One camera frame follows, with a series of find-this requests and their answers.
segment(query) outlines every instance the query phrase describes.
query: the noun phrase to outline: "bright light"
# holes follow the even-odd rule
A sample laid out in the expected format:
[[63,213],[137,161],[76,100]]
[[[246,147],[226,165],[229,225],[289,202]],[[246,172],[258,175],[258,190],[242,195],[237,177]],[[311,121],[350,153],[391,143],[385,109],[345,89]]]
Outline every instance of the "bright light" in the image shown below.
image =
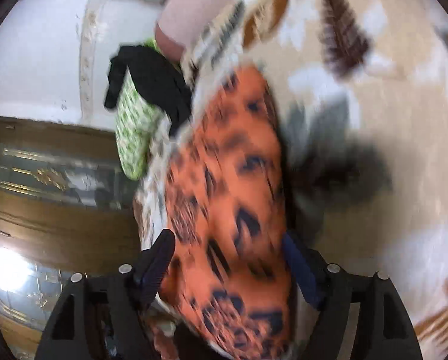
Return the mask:
[[16,291],[31,274],[29,265],[17,253],[0,247],[0,289]]

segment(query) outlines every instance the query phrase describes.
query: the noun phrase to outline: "wooden door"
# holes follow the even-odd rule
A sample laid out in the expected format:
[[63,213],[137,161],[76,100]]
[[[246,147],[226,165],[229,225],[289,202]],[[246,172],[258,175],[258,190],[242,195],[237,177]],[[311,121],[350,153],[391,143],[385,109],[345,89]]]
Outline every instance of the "wooden door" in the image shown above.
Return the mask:
[[132,184],[118,164],[112,133],[0,118],[0,247],[89,274],[133,262]]

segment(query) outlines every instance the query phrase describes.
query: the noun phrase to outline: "orange fabric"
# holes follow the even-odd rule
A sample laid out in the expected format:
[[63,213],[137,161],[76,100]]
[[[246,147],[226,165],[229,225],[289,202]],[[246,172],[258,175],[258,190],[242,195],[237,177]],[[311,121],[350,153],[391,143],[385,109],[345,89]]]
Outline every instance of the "orange fabric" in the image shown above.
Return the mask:
[[241,360],[275,359],[290,338],[276,128],[266,80],[241,68],[172,156],[166,181],[177,245],[160,295]]

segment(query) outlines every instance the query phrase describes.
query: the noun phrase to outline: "silver screw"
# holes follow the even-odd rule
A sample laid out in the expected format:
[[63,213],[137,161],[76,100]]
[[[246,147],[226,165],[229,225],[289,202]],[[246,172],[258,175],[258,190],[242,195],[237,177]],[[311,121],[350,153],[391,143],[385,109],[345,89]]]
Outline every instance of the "silver screw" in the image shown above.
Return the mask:
[[71,276],[71,281],[72,281],[73,283],[77,283],[77,282],[79,282],[79,281],[81,281],[81,280],[82,280],[82,274],[80,274],[79,272],[76,273],[76,274],[73,274],[73,275]]
[[332,274],[338,274],[341,271],[341,267],[337,264],[329,264],[327,270]]
[[389,279],[389,275],[383,271],[377,272],[377,277],[381,280],[387,280]]
[[128,274],[130,271],[132,271],[132,266],[129,264],[122,264],[119,267],[119,273]]

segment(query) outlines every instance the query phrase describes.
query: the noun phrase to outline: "green patterned fabric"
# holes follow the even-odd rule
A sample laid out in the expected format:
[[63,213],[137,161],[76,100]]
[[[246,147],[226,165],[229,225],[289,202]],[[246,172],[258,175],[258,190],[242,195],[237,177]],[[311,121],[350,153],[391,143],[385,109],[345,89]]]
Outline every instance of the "green patterned fabric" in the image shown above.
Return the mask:
[[[159,51],[153,39],[144,44]],[[138,180],[146,171],[151,137],[163,115],[159,107],[139,95],[127,70],[118,99],[115,137],[121,166],[129,179]]]

